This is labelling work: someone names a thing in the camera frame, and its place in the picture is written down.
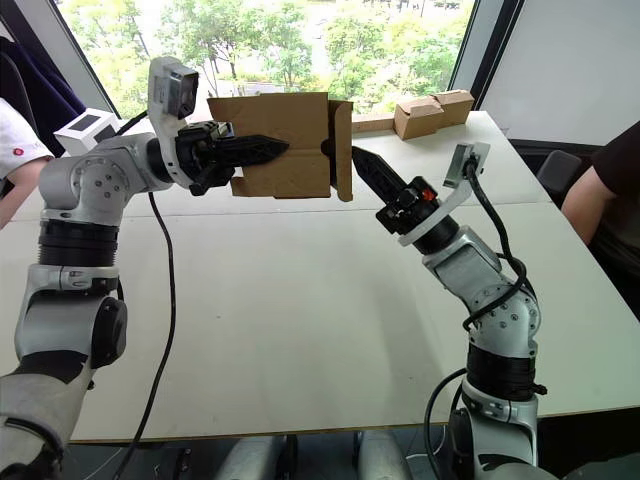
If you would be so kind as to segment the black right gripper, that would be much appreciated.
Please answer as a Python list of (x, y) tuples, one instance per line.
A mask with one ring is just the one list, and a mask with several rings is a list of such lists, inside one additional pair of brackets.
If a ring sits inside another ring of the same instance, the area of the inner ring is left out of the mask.
[(404, 235), (439, 207), (436, 190), (422, 177), (408, 184), (378, 154), (352, 147), (359, 177), (384, 202), (375, 217), (391, 234)]

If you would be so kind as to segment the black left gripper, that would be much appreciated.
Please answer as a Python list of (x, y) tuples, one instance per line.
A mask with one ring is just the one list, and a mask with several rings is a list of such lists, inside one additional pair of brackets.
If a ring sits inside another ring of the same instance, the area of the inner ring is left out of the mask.
[(179, 166), (193, 196), (229, 183), (235, 168), (261, 165), (289, 149), (289, 143), (264, 135), (234, 136), (230, 122), (188, 124), (175, 138)]

